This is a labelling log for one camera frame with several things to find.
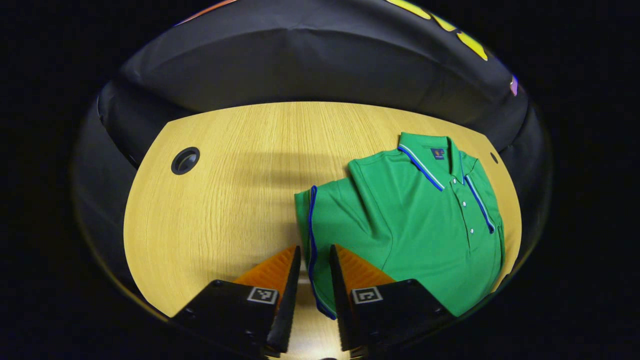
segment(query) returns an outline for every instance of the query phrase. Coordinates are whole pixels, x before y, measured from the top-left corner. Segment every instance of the shirt collar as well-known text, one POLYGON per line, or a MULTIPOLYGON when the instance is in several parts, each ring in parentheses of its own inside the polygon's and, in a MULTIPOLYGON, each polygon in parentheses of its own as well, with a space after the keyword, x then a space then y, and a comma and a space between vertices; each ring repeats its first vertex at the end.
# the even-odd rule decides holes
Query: shirt collar
POLYGON ((465 183, 464 169, 462 167, 462 155, 456 144, 448 136, 426 136, 410 133, 401 133, 398 150, 405 153, 420 171, 431 181, 433 186, 442 191, 449 181, 456 179, 461 184, 465 183), (431 149, 443 149, 447 152, 450 163, 446 167, 439 164, 431 149))

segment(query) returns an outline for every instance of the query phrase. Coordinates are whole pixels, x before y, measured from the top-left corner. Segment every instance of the black fabric backdrop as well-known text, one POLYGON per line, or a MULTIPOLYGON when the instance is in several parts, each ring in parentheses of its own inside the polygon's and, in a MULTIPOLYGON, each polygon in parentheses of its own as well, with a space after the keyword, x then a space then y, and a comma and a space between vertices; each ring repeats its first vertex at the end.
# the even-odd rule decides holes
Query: black fabric backdrop
POLYGON ((167 29, 120 67, 86 112, 71 169, 86 237, 139 292, 124 254, 125 205, 134 168, 168 121, 268 101, 345 101, 487 136, 521 203, 520 268, 545 224, 552 151, 526 85, 514 96, 512 73, 485 51, 488 61, 455 32, 384 0, 243 1, 167 29))
MULTIPOLYGON (((67 168, 81 119, 102 85, 146 42, 210 5, 7 7, 8 358, 228 358, 159 323, 112 286, 74 223, 67 168)), ((556 176, 545 234, 521 271, 482 310, 414 355, 630 356, 639 282, 631 196, 637 148, 624 138, 637 118, 630 9, 546 0, 425 7, 480 39, 527 84, 550 129, 556 176)))

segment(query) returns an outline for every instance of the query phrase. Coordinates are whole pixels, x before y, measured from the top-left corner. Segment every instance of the folded shirt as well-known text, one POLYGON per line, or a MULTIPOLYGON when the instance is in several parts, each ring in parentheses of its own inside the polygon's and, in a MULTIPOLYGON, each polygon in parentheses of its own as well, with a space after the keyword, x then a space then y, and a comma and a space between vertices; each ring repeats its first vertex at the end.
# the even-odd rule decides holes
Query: folded shirt
POLYGON ((402 133, 397 149, 352 160, 349 172, 294 196, 318 310, 335 319, 334 243, 396 281, 418 280, 454 316, 491 292, 504 231, 478 159, 448 136, 402 133))

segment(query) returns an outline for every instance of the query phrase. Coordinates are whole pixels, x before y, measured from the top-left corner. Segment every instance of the light wood grain surface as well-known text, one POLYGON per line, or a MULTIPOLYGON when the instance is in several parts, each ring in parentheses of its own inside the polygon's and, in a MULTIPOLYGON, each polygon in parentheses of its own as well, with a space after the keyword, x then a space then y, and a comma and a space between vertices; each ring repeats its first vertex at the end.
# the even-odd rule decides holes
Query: light wood grain surface
MULTIPOLYGON (((127 262, 140 291, 173 316, 210 281, 233 281, 286 247, 301 245, 293 195, 342 179, 352 159, 395 149, 402 131, 450 136, 482 162, 504 221, 501 280, 517 257, 522 223, 511 178, 484 135, 390 108, 280 102, 165 125, 140 165, 125 213, 127 262), (172 161, 187 147, 198 147, 200 159, 177 176, 172 161)), ((289 351, 282 359, 348 359, 340 351, 337 322, 316 310, 302 270, 289 351)))

